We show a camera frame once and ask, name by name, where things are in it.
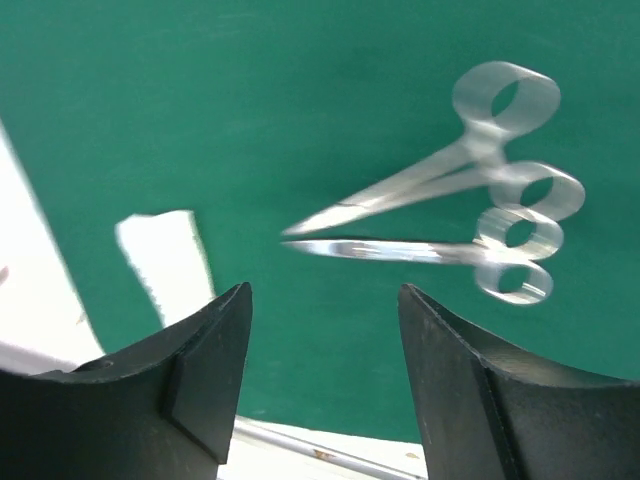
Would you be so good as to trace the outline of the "green surgical cloth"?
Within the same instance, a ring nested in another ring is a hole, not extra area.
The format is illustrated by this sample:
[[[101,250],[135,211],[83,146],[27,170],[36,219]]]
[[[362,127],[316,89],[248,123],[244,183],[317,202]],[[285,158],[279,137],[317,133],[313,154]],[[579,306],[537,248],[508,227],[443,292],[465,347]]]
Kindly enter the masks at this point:
[[[586,190],[516,307],[464,266],[304,255],[283,229],[458,139],[454,83],[508,61],[559,110],[512,161]],[[192,211],[213,282],[249,282],[238,411],[419,438],[399,335],[411,283],[538,355],[639,376],[639,5],[635,1],[5,1],[1,119],[102,347],[159,328],[116,224]]]

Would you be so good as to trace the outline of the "white suture packet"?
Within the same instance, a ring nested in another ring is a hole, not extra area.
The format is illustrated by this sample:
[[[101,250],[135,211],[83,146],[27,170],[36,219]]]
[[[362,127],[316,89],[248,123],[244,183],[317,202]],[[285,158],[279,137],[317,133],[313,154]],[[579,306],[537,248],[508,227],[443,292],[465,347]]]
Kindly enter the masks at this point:
[[[134,214],[116,224],[115,236],[164,327],[216,297],[192,211]]]

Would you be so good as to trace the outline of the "steel surgical scissors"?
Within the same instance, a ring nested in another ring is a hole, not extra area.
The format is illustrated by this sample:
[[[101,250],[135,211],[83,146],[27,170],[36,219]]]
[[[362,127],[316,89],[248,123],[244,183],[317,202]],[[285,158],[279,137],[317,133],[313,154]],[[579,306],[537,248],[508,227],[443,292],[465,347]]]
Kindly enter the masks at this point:
[[[526,242],[508,246],[508,231],[517,223],[535,226]],[[537,262],[553,256],[564,242],[564,232],[554,220],[531,208],[486,210],[478,220],[471,243],[409,242],[372,239],[304,239],[286,241],[295,250],[319,256],[371,261],[469,265],[485,293],[514,305],[532,305],[547,299],[554,286],[552,276]],[[528,272],[521,286],[503,292],[502,275],[510,268]]]

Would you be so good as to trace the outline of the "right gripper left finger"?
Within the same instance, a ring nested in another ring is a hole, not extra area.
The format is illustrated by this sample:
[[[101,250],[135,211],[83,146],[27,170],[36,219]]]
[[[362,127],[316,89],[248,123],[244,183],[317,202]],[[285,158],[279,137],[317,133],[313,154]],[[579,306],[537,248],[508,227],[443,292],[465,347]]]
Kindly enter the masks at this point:
[[[70,372],[1,375],[5,479],[213,479],[228,458],[252,322],[234,286]]]

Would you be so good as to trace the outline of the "steel hemostat forceps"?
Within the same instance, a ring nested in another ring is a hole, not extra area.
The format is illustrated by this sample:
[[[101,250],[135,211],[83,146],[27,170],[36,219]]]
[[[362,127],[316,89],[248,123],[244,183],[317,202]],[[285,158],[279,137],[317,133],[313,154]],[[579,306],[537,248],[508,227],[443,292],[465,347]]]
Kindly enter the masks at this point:
[[[308,234],[479,186],[489,187],[495,205],[517,205],[528,184],[546,177],[553,178],[552,189],[532,207],[552,220],[564,220],[583,206],[583,185],[553,166],[510,163],[505,154],[508,142],[544,125],[560,100],[559,86],[543,74],[504,61],[477,65],[453,88],[453,108],[464,125],[458,140],[284,232]]]

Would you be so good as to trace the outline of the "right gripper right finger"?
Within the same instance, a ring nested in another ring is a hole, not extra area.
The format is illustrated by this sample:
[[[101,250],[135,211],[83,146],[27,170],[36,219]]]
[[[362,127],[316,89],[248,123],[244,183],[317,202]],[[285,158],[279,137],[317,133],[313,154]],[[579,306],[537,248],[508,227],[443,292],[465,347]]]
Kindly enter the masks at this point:
[[[432,479],[635,479],[639,385],[524,350],[412,285],[399,327]]]

